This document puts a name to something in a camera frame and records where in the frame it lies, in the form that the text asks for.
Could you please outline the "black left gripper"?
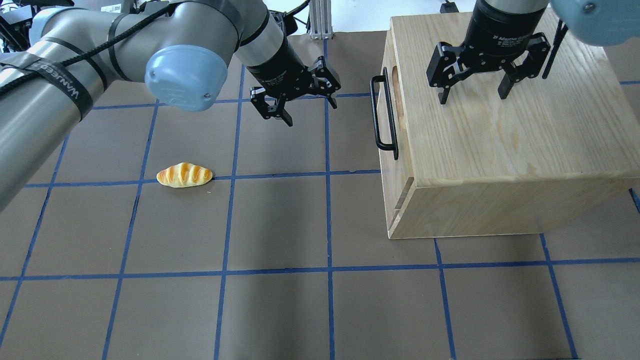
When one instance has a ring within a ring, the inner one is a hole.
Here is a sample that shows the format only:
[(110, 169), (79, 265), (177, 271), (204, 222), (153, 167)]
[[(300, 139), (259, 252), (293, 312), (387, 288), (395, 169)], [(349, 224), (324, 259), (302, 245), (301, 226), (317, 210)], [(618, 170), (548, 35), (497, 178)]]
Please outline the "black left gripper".
[(335, 110), (338, 103), (334, 93), (342, 85), (324, 55), (312, 66), (302, 62), (283, 25), (283, 17), (266, 13), (258, 28), (240, 41), (236, 55), (259, 84), (250, 89), (250, 102), (256, 111), (263, 118), (279, 118), (293, 127), (286, 102), (304, 95), (320, 96)]

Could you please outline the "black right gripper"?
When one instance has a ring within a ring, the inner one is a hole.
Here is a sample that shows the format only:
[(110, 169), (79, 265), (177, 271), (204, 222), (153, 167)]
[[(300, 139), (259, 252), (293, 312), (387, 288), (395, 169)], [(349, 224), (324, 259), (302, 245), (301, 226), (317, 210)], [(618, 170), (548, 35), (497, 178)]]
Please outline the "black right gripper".
[(464, 40), (457, 46), (439, 41), (426, 69), (431, 87), (441, 87), (445, 105), (451, 87), (470, 75), (503, 71), (497, 92), (505, 100), (515, 84), (537, 77), (550, 44), (535, 32), (548, 0), (477, 0)]

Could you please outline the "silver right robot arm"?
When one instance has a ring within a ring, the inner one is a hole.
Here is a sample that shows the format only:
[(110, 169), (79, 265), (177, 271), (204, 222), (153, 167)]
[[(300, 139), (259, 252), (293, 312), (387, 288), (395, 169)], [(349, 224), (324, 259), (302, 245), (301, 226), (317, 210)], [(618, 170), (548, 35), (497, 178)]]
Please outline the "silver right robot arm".
[(497, 89), (505, 100), (515, 84), (548, 78), (566, 34), (608, 47), (639, 36), (637, 0), (478, 0), (464, 41), (439, 42), (426, 69), (429, 86), (451, 88), (471, 75), (503, 71)]

